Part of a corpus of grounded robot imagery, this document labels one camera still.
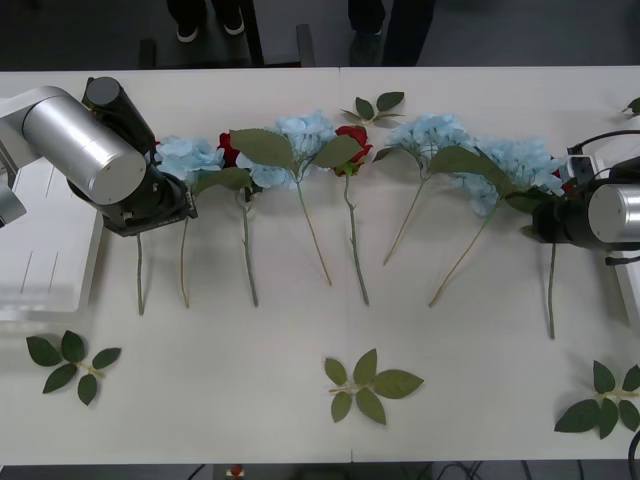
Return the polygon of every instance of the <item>artificial leaf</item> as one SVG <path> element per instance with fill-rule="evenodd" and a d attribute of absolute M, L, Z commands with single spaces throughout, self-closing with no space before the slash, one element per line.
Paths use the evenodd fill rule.
<path fill-rule="evenodd" d="M 363 388 L 356 394 L 356 405 L 358 405 L 362 413 L 374 422 L 382 425 L 387 424 L 387 417 L 384 413 L 382 402 L 380 402 L 376 394 L 368 388 Z"/>
<path fill-rule="evenodd" d="M 349 135 L 339 135 L 320 150 L 313 164 L 321 168 L 336 168 L 344 165 L 362 151 L 357 140 Z"/>
<path fill-rule="evenodd" d="M 640 387 L 640 367 L 634 365 L 629 369 L 624 376 L 624 382 L 622 382 L 622 389 L 625 392 L 633 392 Z"/>
<path fill-rule="evenodd" d="M 44 385 L 44 390 L 42 393 L 51 393 L 54 390 L 58 390 L 59 388 L 64 387 L 67 383 L 71 381 L 73 377 L 75 377 L 76 372 L 78 371 L 78 367 L 76 367 L 73 363 L 67 363 L 59 368 L 56 368 L 49 378 L 47 378 L 47 382 Z"/>
<path fill-rule="evenodd" d="M 632 100 L 625 110 L 629 110 L 629 109 L 631 109 L 631 111 L 634 114 L 640 113 L 640 98 L 636 98 L 635 100 Z"/>
<path fill-rule="evenodd" d="M 371 120 L 375 115 L 373 105 L 360 97 L 356 98 L 356 111 L 365 120 Z"/>
<path fill-rule="evenodd" d="M 362 119 L 360 118 L 360 116 L 359 116 L 359 115 L 357 115 L 357 114 L 355 114 L 355 113 L 353 113 L 353 112 L 350 112 L 349 110 L 342 110 L 342 109 L 340 109 L 340 110 L 341 110 L 341 111 L 342 111 L 342 113 L 344 113 L 348 118 L 350 118 L 351 120 L 353 120 L 353 121 L 355 121 L 355 122 L 359 122 L 360 120 L 362 120 Z"/>
<path fill-rule="evenodd" d="M 106 348 L 93 357 L 91 364 L 96 370 L 107 368 L 118 359 L 120 352 L 121 348 Z"/>
<path fill-rule="evenodd" d="M 613 373 L 600 362 L 593 362 L 593 388 L 598 393 L 608 393 L 616 388 L 616 379 Z"/>
<path fill-rule="evenodd" d="M 620 410 L 620 419 L 624 426 L 632 432 L 635 432 L 640 426 L 640 412 L 638 412 L 636 406 L 629 400 L 620 400 L 618 409 Z"/>
<path fill-rule="evenodd" d="M 373 380 L 373 391 L 385 398 L 404 398 L 418 389 L 424 380 L 403 370 L 385 370 Z"/>
<path fill-rule="evenodd" d="M 53 367 L 62 361 L 55 347 L 42 337 L 27 337 L 27 348 L 31 359 L 41 367 Z"/>
<path fill-rule="evenodd" d="M 381 148 L 380 150 L 378 150 L 378 153 L 376 153 L 376 156 L 373 159 L 373 161 L 377 162 L 377 161 L 382 160 L 383 158 L 385 158 L 390 153 L 398 152 L 398 151 L 401 151 L 401 150 L 402 150 L 401 148 L 396 148 L 396 147 Z"/>
<path fill-rule="evenodd" d="M 251 186 L 251 175 L 248 170 L 238 167 L 225 168 L 217 172 L 198 172 L 193 189 L 194 196 L 200 195 L 207 188 L 222 185 L 229 190 L 241 190 Z"/>
<path fill-rule="evenodd" d="M 378 97 L 376 107 L 378 107 L 379 111 L 386 112 L 397 106 L 402 100 L 404 100 L 404 92 L 383 93 Z"/>
<path fill-rule="evenodd" d="M 347 383 L 347 371 L 335 358 L 327 358 L 324 361 L 324 371 L 336 385 L 341 386 Z"/>
<path fill-rule="evenodd" d="M 96 380 L 96 377 L 90 373 L 83 376 L 78 383 L 78 397 L 80 397 L 82 403 L 89 406 L 93 399 L 96 398 L 97 393 L 98 381 Z"/>
<path fill-rule="evenodd" d="M 588 432 L 598 424 L 600 405 L 594 399 L 583 400 L 569 407 L 556 423 L 556 432 Z"/>
<path fill-rule="evenodd" d="M 260 128 L 231 130 L 231 146 L 254 163 L 288 170 L 294 168 L 291 144 L 277 133 Z"/>
<path fill-rule="evenodd" d="M 331 418 L 333 418 L 335 423 L 338 423 L 346 417 L 349 410 L 351 410 L 351 395 L 340 392 L 333 397 L 333 402 L 331 402 Z"/>
<path fill-rule="evenodd" d="M 378 352 L 374 348 L 365 353 L 353 369 L 353 380 L 358 385 L 368 385 L 376 376 L 378 368 Z"/>
<path fill-rule="evenodd" d="M 75 363 L 84 360 L 84 342 L 78 334 L 70 330 L 64 332 L 61 350 L 62 356 L 67 362 Z"/>
<path fill-rule="evenodd" d="M 537 188 L 532 188 L 526 192 L 513 192 L 504 197 L 507 204 L 522 213 L 533 213 L 535 208 L 548 202 L 559 200 L 560 197 L 550 193 L 541 192 Z"/>
<path fill-rule="evenodd" d="M 605 398 L 602 400 L 600 419 L 598 420 L 600 439 L 608 437 L 615 428 L 616 423 L 618 423 L 618 407 L 610 399 Z"/>
<path fill-rule="evenodd" d="M 445 147 L 433 156 L 429 165 L 431 173 L 473 173 L 482 175 L 487 182 L 492 184 L 500 198 L 504 198 L 516 190 L 515 185 L 498 165 L 496 165 L 484 152 L 476 149 L 478 155 L 466 148 L 453 146 Z"/>

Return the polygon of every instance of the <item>floor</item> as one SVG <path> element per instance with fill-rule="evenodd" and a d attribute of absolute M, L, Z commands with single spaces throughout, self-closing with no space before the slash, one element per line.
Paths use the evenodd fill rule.
<path fill-rule="evenodd" d="M 348 65 L 353 32 L 347 0 L 254 1 L 267 63 L 292 61 L 295 26 L 308 23 L 316 64 Z M 381 1 L 389 12 L 393 0 Z M 213 17 L 210 8 L 206 31 L 194 44 L 182 45 L 162 0 L 0 0 L 0 71 L 136 69 L 145 38 L 156 41 L 160 68 L 246 66 L 244 36 L 224 35 Z M 419 65 L 637 65 L 639 24 L 639 0 L 439 0 Z M 529 465 L 532 480 L 580 478 L 575 461 Z M 583 465 L 587 480 L 628 478 L 624 461 Z M 434 466 L 434 479 L 444 466 Z M 0 480 L 187 480 L 195 467 L 7 467 Z M 346 468 L 353 479 L 417 480 L 420 465 L 402 467 L 252 465 L 246 478 L 340 479 Z M 519 462 L 487 462 L 478 474 L 484 480 L 527 479 Z M 212 478 L 225 478 L 225 467 L 207 466 L 193 480 Z M 463 478 L 450 468 L 442 480 Z"/>

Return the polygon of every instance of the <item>table surface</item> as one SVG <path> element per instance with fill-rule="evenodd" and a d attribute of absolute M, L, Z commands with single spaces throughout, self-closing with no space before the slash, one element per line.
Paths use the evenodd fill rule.
<path fill-rule="evenodd" d="M 0 75 L 0 97 L 49 84 L 80 96 L 88 72 Z M 612 130 L 640 92 L 640 68 L 313 69 L 111 72 L 158 137 L 266 126 L 322 108 L 336 125 L 356 96 L 400 90 L 407 119 L 458 114 L 475 133 L 540 136 L 564 149 Z M 388 129 L 370 128 L 375 147 Z M 427 303 L 481 224 L 445 179 L 428 184 L 402 243 L 382 259 L 417 189 L 410 161 L 389 159 L 353 182 L 362 303 L 348 245 L 341 180 L 305 181 L 310 215 L 332 274 L 322 276 L 297 195 L 265 192 L 251 220 L 260 307 L 248 290 L 242 222 L 232 196 L 208 191 L 190 222 L 182 303 L 182 226 L 143 235 L 146 312 L 136 313 L 136 244 L 104 233 L 88 312 L 63 322 L 0 325 L 0 464 L 348 462 L 623 458 L 619 425 L 558 434 L 573 402 L 592 395 L 591 365 L 617 378 L 640 360 L 614 271 L 600 255 L 558 247 L 547 332 L 550 247 L 522 238 L 526 216 L 500 212 L 434 308 Z M 71 328 L 89 355 L 123 348 L 84 407 L 73 387 L 41 395 L 48 372 L 24 337 Z M 388 425 L 353 411 L 333 424 L 326 356 L 348 369 L 371 348 L 379 368 L 425 379 L 384 400 Z"/>

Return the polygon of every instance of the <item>black cable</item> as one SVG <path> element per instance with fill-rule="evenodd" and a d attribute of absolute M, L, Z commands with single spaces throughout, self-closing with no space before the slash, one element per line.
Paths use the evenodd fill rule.
<path fill-rule="evenodd" d="M 597 142 L 604 138 L 617 137 L 619 135 L 640 135 L 640 130 L 616 130 L 615 132 L 603 133 L 602 135 L 597 135 L 585 140 L 584 142 L 580 142 L 567 150 L 570 154 L 575 155 L 577 152 L 581 152 L 585 145 L 589 145 L 590 143 Z"/>
<path fill-rule="evenodd" d="M 533 477 L 531 476 L 531 470 L 529 470 L 529 464 L 527 463 L 527 461 L 521 460 L 520 463 L 522 464 L 522 469 L 524 470 L 524 476 L 527 478 L 527 480 L 533 480 Z"/>
<path fill-rule="evenodd" d="M 200 473 L 200 470 L 202 470 L 204 467 L 205 464 L 203 463 L 198 468 L 196 468 L 191 475 L 189 475 L 189 478 L 187 478 L 187 480 L 193 480 L 195 476 Z"/>
<path fill-rule="evenodd" d="M 582 469 L 582 462 L 580 460 L 576 460 L 578 462 L 578 472 L 580 473 L 580 480 L 584 480 L 584 470 Z"/>
<path fill-rule="evenodd" d="M 640 443 L 640 432 L 636 433 L 629 445 L 629 473 L 631 474 L 631 480 L 638 480 L 638 474 L 636 473 L 636 448 Z"/>

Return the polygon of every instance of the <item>flower stem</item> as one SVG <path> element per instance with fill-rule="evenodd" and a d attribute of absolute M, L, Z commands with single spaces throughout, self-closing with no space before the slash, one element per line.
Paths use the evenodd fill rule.
<path fill-rule="evenodd" d="M 144 315 L 144 301 L 142 299 L 142 241 L 139 233 L 136 235 L 136 240 L 138 242 L 138 315 L 142 316 Z"/>
<path fill-rule="evenodd" d="M 258 306 L 258 293 L 256 291 L 256 284 L 253 280 L 253 267 L 251 266 L 251 253 L 249 250 L 249 219 L 247 217 L 248 209 L 245 207 L 240 200 L 240 195 L 242 193 L 238 192 L 236 194 L 236 203 L 240 210 L 242 210 L 242 220 L 244 224 L 244 239 L 242 240 L 242 244 L 244 245 L 244 258 L 247 262 L 247 274 L 249 275 L 249 285 L 251 286 L 251 296 L 253 297 L 253 306 Z"/>
<path fill-rule="evenodd" d="M 189 308 L 189 295 L 187 295 L 187 289 L 184 286 L 184 243 L 187 239 L 187 226 L 189 225 L 189 217 L 184 219 L 184 230 L 182 232 L 182 245 L 180 246 L 180 287 L 182 288 L 182 298 L 184 304 Z"/>
<path fill-rule="evenodd" d="M 304 216 L 307 217 L 307 223 L 309 224 L 309 229 L 311 230 L 311 235 L 313 236 L 313 243 L 315 243 L 316 245 L 316 251 L 318 252 L 318 256 L 320 257 L 320 263 L 322 263 L 324 274 L 327 277 L 327 281 L 329 282 L 329 285 L 333 286 L 333 283 L 331 283 L 331 277 L 329 277 L 329 272 L 327 271 L 327 266 L 324 264 L 324 258 L 322 258 L 322 253 L 320 253 L 320 246 L 318 245 L 316 232 L 313 231 L 313 225 L 311 225 L 311 220 L 309 219 L 309 214 L 307 213 L 307 207 L 304 204 L 304 198 L 302 197 L 302 189 L 300 188 L 300 182 L 296 182 L 296 187 L 298 187 L 298 197 L 300 197 L 300 204 L 302 205 L 302 210 L 304 210 Z"/>
<path fill-rule="evenodd" d="M 79 366 L 79 367 L 84 368 L 85 370 L 87 370 L 89 373 L 92 373 L 96 377 L 100 377 L 100 378 L 105 378 L 106 377 L 106 375 L 104 373 L 102 373 L 100 370 L 96 370 L 91 365 L 85 365 L 82 362 L 76 362 L 76 365 Z"/>
<path fill-rule="evenodd" d="M 551 245 L 551 269 L 549 271 L 549 293 L 547 303 L 549 304 L 549 336 L 551 340 L 556 338 L 556 324 L 553 321 L 553 272 L 556 268 L 556 244 Z"/>
<path fill-rule="evenodd" d="M 367 294 L 367 287 L 364 285 L 364 278 L 362 277 L 362 271 L 360 270 L 360 260 L 358 259 L 358 241 L 356 240 L 356 218 L 354 211 L 355 205 L 349 202 L 349 175 L 345 175 L 344 184 L 344 201 L 349 206 L 349 216 L 351 217 L 351 246 L 353 247 L 353 261 L 356 265 L 356 272 L 358 273 L 358 281 L 360 282 L 360 290 L 362 291 L 362 299 L 365 305 L 369 305 L 369 295 Z"/>
<path fill-rule="evenodd" d="M 411 212 L 413 212 L 413 208 L 416 206 L 416 202 L 418 201 L 418 197 L 420 196 L 420 192 L 422 192 L 422 188 L 424 187 L 424 184 L 427 183 L 427 180 L 429 180 L 429 178 L 431 178 L 431 176 L 428 176 L 424 180 L 422 180 L 422 179 L 420 180 L 420 186 L 418 187 L 418 191 L 416 192 L 416 196 L 413 198 L 413 202 L 411 202 L 411 207 L 409 207 L 409 211 L 407 212 L 407 216 L 404 217 L 404 222 L 402 222 L 402 226 L 400 227 L 400 231 L 398 232 L 398 236 L 396 237 L 395 241 L 393 242 L 391 250 L 389 250 L 389 253 L 387 253 L 387 256 L 385 257 L 384 262 L 382 262 L 382 265 L 386 265 L 387 264 L 387 262 L 391 258 L 391 255 L 395 251 L 396 246 L 398 245 L 398 241 L 400 240 L 400 236 L 402 236 L 402 232 L 404 231 L 404 227 L 407 225 L 407 222 L 409 221 L 409 217 L 411 216 Z"/>
<path fill-rule="evenodd" d="M 476 236 L 473 237 L 473 240 L 471 241 L 471 243 L 469 244 L 469 246 L 467 247 L 467 249 L 464 251 L 464 253 L 462 254 L 462 256 L 458 259 L 458 261 L 456 262 L 456 264 L 453 266 L 453 268 L 451 269 L 451 271 L 447 274 L 447 276 L 445 277 L 444 281 L 442 282 L 442 284 L 440 285 L 440 288 L 438 288 L 438 291 L 436 292 L 436 294 L 434 295 L 433 299 L 431 300 L 431 302 L 429 302 L 429 307 L 433 307 L 436 303 L 436 301 L 438 300 L 438 298 L 440 297 L 440 295 L 442 294 L 442 292 L 444 291 L 444 287 L 447 285 L 447 282 L 449 281 L 449 278 L 451 278 L 451 275 L 453 275 L 453 272 L 456 271 L 456 268 L 458 268 L 458 265 L 460 265 L 460 262 L 462 262 L 462 260 L 464 259 L 464 257 L 467 256 L 467 253 L 469 253 L 469 251 L 471 250 L 471 247 L 473 247 L 474 243 L 476 243 L 476 240 L 478 240 L 478 237 L 480 237 L 480 234 L 482 233 L 482 231 L 485 229 L 485 227 L 489 224 L 489 222 L 491 221 L 491 219 L 493 218 L 493 216 L 495 215 L 496 211 L 498 210 L 498 207 L 500 206 L 500 204 L 496 204 L 496 206 L 493 208 L 493 210 L 491 210 L 491 212 L 489 213 L 489 215 L 487 215 L 487 218 L 484 220 L 484 222 L 482 223 L 482 226 L 480 227 L 480 230 L 478 230 L 478 233 L 476 233 Z"/>

